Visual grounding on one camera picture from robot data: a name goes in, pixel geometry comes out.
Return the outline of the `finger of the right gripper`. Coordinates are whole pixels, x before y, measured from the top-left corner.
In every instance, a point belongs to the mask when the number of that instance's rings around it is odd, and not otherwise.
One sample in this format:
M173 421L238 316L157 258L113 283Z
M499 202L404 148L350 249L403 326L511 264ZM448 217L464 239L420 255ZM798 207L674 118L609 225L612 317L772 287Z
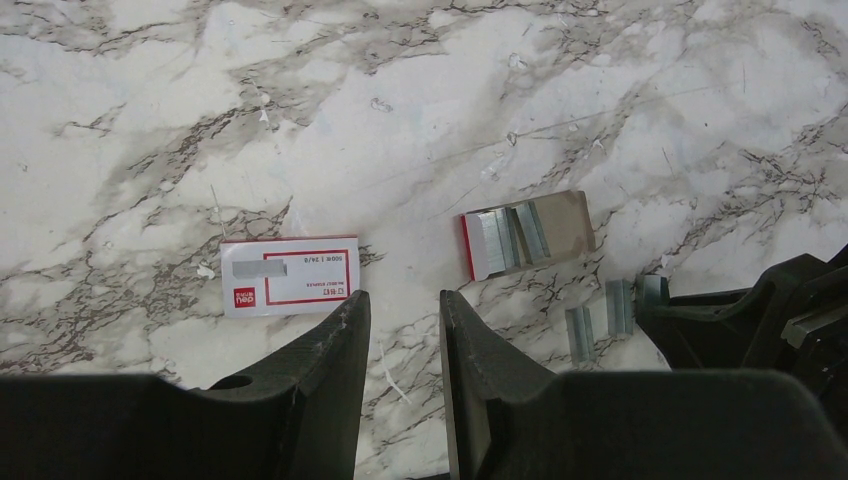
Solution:
M671 296L635 322L674 369L766 369L790 374L835 424L847 421L847 251L803 254L753 287Z

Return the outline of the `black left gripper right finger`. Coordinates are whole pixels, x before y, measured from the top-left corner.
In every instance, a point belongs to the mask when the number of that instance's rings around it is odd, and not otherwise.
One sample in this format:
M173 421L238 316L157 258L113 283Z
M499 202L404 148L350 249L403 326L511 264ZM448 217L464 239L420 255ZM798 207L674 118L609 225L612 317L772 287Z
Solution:
M838 479L842 441L763 370L554 373L440 294L454 479Z

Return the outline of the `silver staple strip tray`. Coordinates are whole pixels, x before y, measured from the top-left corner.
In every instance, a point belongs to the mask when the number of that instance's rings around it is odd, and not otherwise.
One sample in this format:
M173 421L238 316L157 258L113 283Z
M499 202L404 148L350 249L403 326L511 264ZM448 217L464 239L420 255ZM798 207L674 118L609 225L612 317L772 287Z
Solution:
M597 249L583 191L468 211L459 223L475 282L566 262Z

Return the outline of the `red white staple box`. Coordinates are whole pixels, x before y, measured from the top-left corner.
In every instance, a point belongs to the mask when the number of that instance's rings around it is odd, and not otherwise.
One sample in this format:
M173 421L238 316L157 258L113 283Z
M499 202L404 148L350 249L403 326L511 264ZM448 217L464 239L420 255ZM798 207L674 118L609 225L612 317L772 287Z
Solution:
M355 235L220 244L227 318L329 313L360 288Z

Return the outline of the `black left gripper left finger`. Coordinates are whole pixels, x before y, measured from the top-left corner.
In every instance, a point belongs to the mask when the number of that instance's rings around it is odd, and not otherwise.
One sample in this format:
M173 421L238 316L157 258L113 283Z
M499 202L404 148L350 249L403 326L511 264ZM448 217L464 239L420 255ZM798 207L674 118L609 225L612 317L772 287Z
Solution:
M148 374L1 379L5 479L350 479L370 337L357 291L206 389Z

